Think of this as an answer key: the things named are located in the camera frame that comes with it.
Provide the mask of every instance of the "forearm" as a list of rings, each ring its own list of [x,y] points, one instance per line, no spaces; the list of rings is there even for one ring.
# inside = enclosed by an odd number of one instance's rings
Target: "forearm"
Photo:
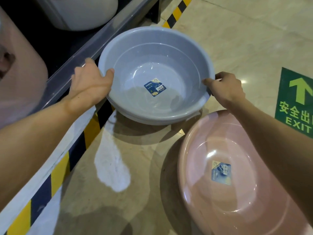
[[[247,100],[230,108],[260,157],[313,224],[313,140]]]
[[[79,117],[61,101],[0,130],[0,211],[44,164]]]

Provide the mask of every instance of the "arrow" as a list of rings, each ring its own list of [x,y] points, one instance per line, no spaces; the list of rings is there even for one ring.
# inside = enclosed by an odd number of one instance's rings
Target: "arrow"
[[[306,81],[304,81],[302,77],[290,81],[289,87],[292,87],[292,86],[297,86],[297,93],[296,93],[295,101],[300,104],[304,105],[304,101],[306,98],[306,90],[311,96],[313,96],[312,88],[306,83]]]

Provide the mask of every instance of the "person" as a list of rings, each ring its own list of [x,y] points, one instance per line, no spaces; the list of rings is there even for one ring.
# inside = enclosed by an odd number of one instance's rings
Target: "person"
[[[94,61],[87,59],[84,67],[75,68],[66,98],[0,130],[0,209],[36,173],[72,123],[109,93],[113,77],[110,69],[102,78]],[[203,83],[238,119],[260,157],[313,225],[313,140],[256,108],[234,74],[220,72],[215,77],[221,81],[208,78]]]

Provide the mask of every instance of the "beige marble floor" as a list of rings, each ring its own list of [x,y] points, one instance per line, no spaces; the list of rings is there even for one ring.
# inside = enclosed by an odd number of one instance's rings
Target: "beige marble floor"
[[[313,76],[312,5],[311,0],[193,0],[174,29],[201,44],[216,72],[235,73],[247,98],[273,116],[281,67]],[[174,7],[164,10],[162,21]],[[212,97],[202,115],[219,109]],[[115,112],[63,186],[54,233],[201,234],[177,184],[184,132],[200,117],[147,126]]]

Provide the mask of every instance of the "hand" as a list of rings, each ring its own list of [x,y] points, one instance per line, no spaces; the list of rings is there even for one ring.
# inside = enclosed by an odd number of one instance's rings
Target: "hand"
[[[88,58],[84,67],[76,67],[67,99],[70,110],[83,113],[104,99],[111,90],[114,69],[101,76],[95,62]]]
[[[202,83],[208,86],[217,101],[226,109],[230,110],[236,102],[244,100],[246,94],[241,87],[241,81],[232,73],[220,72],[215,79],[206,78]]]

